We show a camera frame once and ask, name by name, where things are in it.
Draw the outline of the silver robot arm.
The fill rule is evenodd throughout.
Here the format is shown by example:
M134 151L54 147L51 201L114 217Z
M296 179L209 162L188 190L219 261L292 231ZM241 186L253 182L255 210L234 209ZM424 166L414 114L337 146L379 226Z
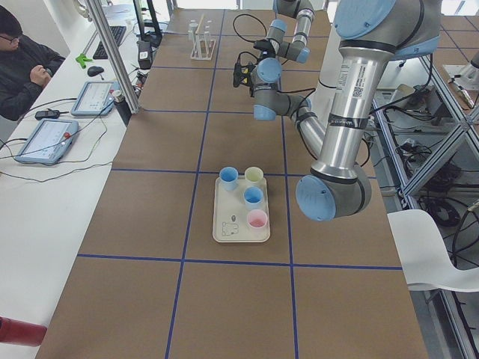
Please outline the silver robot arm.
M308 98L282 93L281 59L305 63L314 21L309 1L275 1L266 36L254 42L255 64L236 63L233 85L254 98L254 117L289 117L314 156L296 186L303 214L314 221L354 215L370 202L371 187L356 161L373 97L387 64L429 55L439 43L440 1L340 1L332 30L338 35L337 81L318 116Z
M315 12L309 1L274 1L272 8L276 14L290 17L296 21L293 36L285 40L287 24L282 19L274 19L266 37L256 40L253 48L259 50L262 58L280 57L304 64L310 55L308 35L315 18Z

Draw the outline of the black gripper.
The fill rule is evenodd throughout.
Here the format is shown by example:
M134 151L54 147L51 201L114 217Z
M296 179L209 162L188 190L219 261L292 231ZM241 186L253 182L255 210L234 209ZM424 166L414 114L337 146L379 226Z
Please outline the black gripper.
M253 48L260 51L260 56L276 56L275 47L267 39L254 41Z
M240 85L244 85L248 87L249 95L254 96L254 83L251 74L255 67L256 65L252 62L248 62L246 65L236 62L234 64L233 87L238 88Z

